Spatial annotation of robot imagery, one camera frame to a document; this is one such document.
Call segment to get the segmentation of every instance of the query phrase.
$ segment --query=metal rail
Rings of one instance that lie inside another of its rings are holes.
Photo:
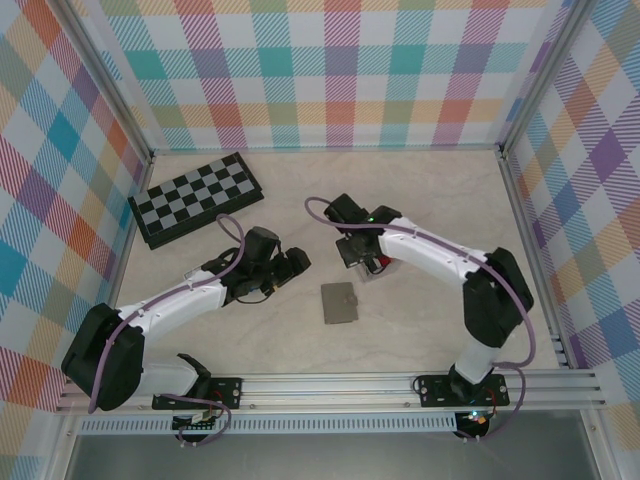
[[[95,47],[89,34],[82,25],[82,20],[78,17],[74,8],[68,0],[48,0],[47,4],[62,26],[65,34],[76,48],[83,65],[91,74],[93,81],[105,97],[111,107],[118,123],[123,128],[131,145],[136,153],[151,162],[151,147],[135,120],[133,113],[129,109],[126,101],[122,97],[115,80],[109,73],[109,69],[102,59],[102,55]]]
[[[254,374],[229,375],[244,379],[240,411],[246,414],[400,413],[456,412],[468,408],[422,408],[412,391],[412,381],[421,373],[371,374]],[[501,371],[507,381],[513,408],[520,395],[517,373]],[[605,406],[603,392],[591,370],[525,371],[527,392],[523,410],[582,410]],[[68,384],[58,413],[86,415],[89,398]],[[104,415],[158,414],[150,396],[134,396],[122,407]]]
[[[566,355],[567,363],[570,367],[577,368],[577,361],[573,351],[571,350],[571,343],[569,342],[569,335],[566,332],[562,322],[560,321],[560,311],[558,305],[555,302],[551,284],[547,280],[544,262],[542,261],[542,254],[535,240],[533,228],[524,211],[523,196],[518,188],[518,182],[513,175],[511,165],[506,158],[506,153],[496,150],[496,158],[498,161],[498,167],[504,181],[505,189],[507,190],[507,196],[513,210],[516,226],[520,233],[520,240],[524,247],[524,252],[529,261],[531,267],[531,276],[538,292],[538,298],[540,299],[540,305],[544,312],[547,324],[551,329],[552,335],[558,335],[562,345],[565,346],[564,353]]]

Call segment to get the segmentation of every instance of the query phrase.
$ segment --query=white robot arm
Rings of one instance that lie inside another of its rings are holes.
[[[212,386],[205,367],[186,354],[171,362],[154,363],[144,358],[144,348],[253,290],[270,296],[311,265],[299,248],[282,252],[277,235],[262,227],[249,230],[244,244],[236,266],[219,279],[216,276],[232,267],[238,248],[223,252],[187,274],[185,281],[147,300],[118,309],[105,304],[93,307],[62,361],[62,371],[87,395],[92,394],[97,381],[96,405],[105,411],[119,407],[134,394],[186,394],[207,399]],[[100,368],[105,345],[118,328],[120,333]]]
[[[369,213],[346,194],[330,202],[324,214],[345,235],[336,245],[348,268],[362,263],[370,273],[376,273],[388,257],[408,262],[462,289],[464,321],[470,335],[449,371],[446,388],[461,403],[472,403],[485,387],[500,349],[523,320],[507,292],[481,265],[502,276],[526,311],[533,306],[533,297],[513,255],[502,248],[485,253],[457,245],[421,229],[389,207]]]

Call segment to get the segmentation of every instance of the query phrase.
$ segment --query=plaid wall panel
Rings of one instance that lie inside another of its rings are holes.
[[[44,0],[0,2],[0,478],[34,478],[143,163]]]
[[[507,119],[504,122],[502,129],[500,130],[500,135],[498,136],[497,143],[504,143],[507,133],[509,132],[509,128],[511,128],[511,125],[513,124],[514,119],[520,112],[520,107],[522,106],[522,102],[527,97],[527,95],[529,95],[529,92],[531,91],[533,84],[538,78],[540,69],[546,62],[547,56],[551,52],[555,44],[555,41],[558,38],[558,34],[562,30],[562,27],[564,26],[564,22],[567,19],[567,16],[569,15],[569,11],[571,10],[571,7],[573,7],[574,3],[575,3],[575,0],[563,0],[562,6],[558,10],[558,13],[556,14],[556,18],[553,20],[553,23],[551,24],[551,28],[547,32],[547,35],[544,38],[544,42],[542,42],[542,46],[540,47],[540,50],[538,50],[538,54],[536,55],[535,60],[531,64],[531,67],[527,72],[525,80],[522,83],[520,90],[518,91],[518,96],[516,97],[515,101],[511,106],[511,109],[509,110]]]
[[[512,152],[562,322],[580,366],[601,373],[630,468],[640,466],[639,25],[637,0],[600,0]]]
[[[73,3],[149,143],[180,150],[493,144],[569,2]]]

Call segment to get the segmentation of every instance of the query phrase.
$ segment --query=chessboard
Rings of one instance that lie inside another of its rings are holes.
[[[240,154],[215,160],[129,198],[152,250],[264,198]]]

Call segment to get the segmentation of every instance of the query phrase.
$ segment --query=aluminum frame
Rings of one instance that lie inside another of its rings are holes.
[[[341,374],[250,374],[225,375],[243,378],[239,411],[247,414],[282,413],[402,413],[465,412],[469,407],[422,408],[412,391],[413,380],[423,374],[341,373]],[[520,377],[510,370],[500,371],[509,388],[512,409],[520,395]],[[523,410],[592,410],[606,404],[598,380],[590,370],[525,370],[527,394]],[[86,415],[89,398],[74,384],[66,386],[58,413]],[[103,415],[158,414],[151,409],[151,396],[134,396],[120,408]]]
[[[462,145],[432,145],[424,147],[264,147],[264,148],[245,148],[245,149],[219,149],[219,148],[202,148],[199,150],[170,150],[160,148],[154,151],[157,157],[171,157],[171,156],[183,156],[183,155],[216,155],[224,157],[231,155],[235,152],[240,153],[306,153],[313,152],[379,152],[384,150],[385,152],[416,152],[416,151],[477,151],[477,150],[493,150],[495,145],[491,143],[465,143]]]
[[[597,3],[598,0],[574,0],[574,4],[564,24],[560,27],[560,33],[553,43],[548,57],[545,59],[542,68],[540,68],[531,90],[524,98],[520,110],[516,113],[516,117],[505,136],[503,149],[507,153],[522,138],[542,98],[556,79],[575,39],[580,34],[582,27],[589,19]]]
[[[151,182],[151,176],[153,175],[153,169],[155,166],[154,160],[155,158],[152,158],[151,162],[146,164],[145,166],[142,181],[140,182],[140,191],[146,190],[147,187],[149,187],[149,183]],[[127,236],[122,247],[120,262],[116,266],[116,272],[113,277],[113,287],[111,288],[111,292],[109,292],[109,297],[107,299],[108,305],[115,306],[116,302],[118,301],[120,287],[122,286],[122,280],[124,279],[124,272],[127,269],[129,255],[131,254],[131,247],[133,246],[133,239],[136,237],[137,231],[138,224],[136,223],[135,218],[133,218],[132,215],[129,223],[129,228],[127,230]]]
[[[153,149],[147,143],[138,122],[120,94],[115,80],[109,73],[102,55],[91,41],[75,9],[69,5],[68,0],[47,0],[47,4],[65,34],[71,40],[93,81],[113,110],[116,119],[127,134],[136,153],[144,157],[147,163],[151,163]]]
[[[60,480],[66,477],[80,425],[79,417],[56,417],[58,435],[55,444],[52,446],[51,455],[40,471],[39,478],[41,480]]]
[[[520,188],[518,187],[518,182],[513,175],[513,171],[511,170],[506,154],[498,149],[495,153],[498,161],[498,167],[502,174],[502,180],[504,182],[505,189],[507,190],[507,197],[511,203],[511,210],[513,211],[516,226],[520,233],[520,240],[522,241],[527,261],[531,267],[531,275],[538,292],[542,311],[547,319],[547,324],[549,325],[551,333],[559,335],[563,345],[566,346],[569,336],[562,326],[562,322],[560,322],[560,311],[554,301],[554,296],[549,282],[545,277],[543,268],[544,262],[542,261],[540,250],[536,246],[533,229],[527,221],[527,217],[524,212],[521,201],[523,196],[520,192]],[[567,350],[565,348],[565,354],[567,355],[569,365],[576,367],[577,362],[573,352],[571,352],[570,349]]]

